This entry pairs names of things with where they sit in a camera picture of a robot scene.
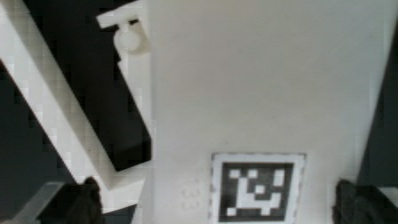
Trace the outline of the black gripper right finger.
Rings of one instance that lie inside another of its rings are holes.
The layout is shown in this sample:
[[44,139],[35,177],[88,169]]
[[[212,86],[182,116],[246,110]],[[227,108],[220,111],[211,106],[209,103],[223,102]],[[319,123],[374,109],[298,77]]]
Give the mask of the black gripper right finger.
[[398,224],[398,207],[374,186],[340,179],[331,206],[333,224]]

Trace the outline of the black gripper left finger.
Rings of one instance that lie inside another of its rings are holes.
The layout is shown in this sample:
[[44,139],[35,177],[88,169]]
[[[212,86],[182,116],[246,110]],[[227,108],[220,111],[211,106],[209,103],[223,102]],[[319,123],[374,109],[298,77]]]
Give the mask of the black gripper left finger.
[[102,224],[99,185],[92,177],[65,184],[37,216],[38,224]]

